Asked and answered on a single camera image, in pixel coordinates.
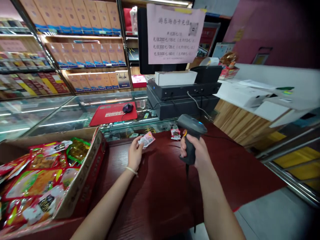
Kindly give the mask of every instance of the qr code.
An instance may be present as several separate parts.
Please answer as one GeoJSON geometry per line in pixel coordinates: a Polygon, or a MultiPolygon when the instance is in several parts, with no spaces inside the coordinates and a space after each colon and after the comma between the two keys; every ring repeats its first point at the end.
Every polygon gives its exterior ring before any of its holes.
{"type": "Polygon", "coordinates": [[[190,23],[189,36],[196,36],[199,23],[190,23]]]}

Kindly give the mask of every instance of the bracelet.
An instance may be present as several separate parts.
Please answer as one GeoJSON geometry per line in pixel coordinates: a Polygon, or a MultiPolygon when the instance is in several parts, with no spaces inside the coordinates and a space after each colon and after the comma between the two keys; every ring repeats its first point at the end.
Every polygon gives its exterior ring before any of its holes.
{"type": "Polygon", "coordinates": [[[126,169],[130,170],[131,172],[133,172],[138,177],[138,173],[136,171],[134,171],[132,168],[126,167],[126,169]]]}

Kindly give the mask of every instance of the barcode scanner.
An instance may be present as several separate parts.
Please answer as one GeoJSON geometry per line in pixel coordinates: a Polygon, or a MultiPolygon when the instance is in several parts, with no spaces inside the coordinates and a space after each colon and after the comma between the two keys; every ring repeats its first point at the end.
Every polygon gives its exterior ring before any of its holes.
{"type": "MultiPolygon", "coordinates": [[[[190,134],[191,136],[196,137],[197,139],[200,139],[201,135],[207,133],[207,128],[203,125],[203,123],[199,122],[197,119],[193,117],[190,117],[188,114],[182,114],[178,118],[178,125],[186,129],[185,135],[190,134]]],[[[196,149],[187,138],[185,138],[185,140],[187,145],[187,156],[184,158],[180,156],[180,159],[187,165],[194,165],[194,162],[196,161],[196,149]]]]}

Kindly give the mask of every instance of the glass display counter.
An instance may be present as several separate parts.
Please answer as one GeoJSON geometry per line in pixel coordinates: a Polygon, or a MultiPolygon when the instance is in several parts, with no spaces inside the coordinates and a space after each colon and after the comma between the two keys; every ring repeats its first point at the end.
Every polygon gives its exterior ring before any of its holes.
{"type": "Polygon", "coordinates": [[[0,102],[0,141],[23,135],[73,96],[0,102]]]}
{"type": "MultiPolygon", "coordinates": [[[[37,136],[89,127],[89,123],[99,106],[133,101],[136,104],[137,119],[101,125],[100,130],[107,141],[134,137],[137,134],[145,134],[149,131],[153,133],[168,131],[173,125],[177,124],[178,118],[160,120],[154,110],[148,109],[147,99],[146,91],[76,96],[34,126],[25,135],[37,136]]],[[[216,112],[213,112],[211,114],[212,118],[216,114],[216,112]]]]}

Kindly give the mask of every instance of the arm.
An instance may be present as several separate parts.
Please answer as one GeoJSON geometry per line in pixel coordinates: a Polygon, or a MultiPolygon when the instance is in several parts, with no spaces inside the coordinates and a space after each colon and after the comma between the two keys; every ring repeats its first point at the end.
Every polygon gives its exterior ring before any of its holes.
{"type": "MultiPolygon", "coordinates": [[[[246,239],[224,195],[203,138],[198,140],[189,134],[187,134],[186,137],[196,148],[195,167],[199,173],[203,199],[204,224],[209,238],[212,240],[246,239]]],[[[181,139],[182,157],[187,156],[186,147],[183,137],[181,139]]]]}
{"type": "MultiPolygon", "coordinates": [[[[138,144],[140,138],[141,136],[133,140],[128,154],[128,167],[134,171],[138,170],[142,156],[143,144],[138,144]]],[[[71,238],[72,240],[105,239],[123,196],[134,176],[134,173],[128,169],[120,175],[78,227],[71,238]]]]}

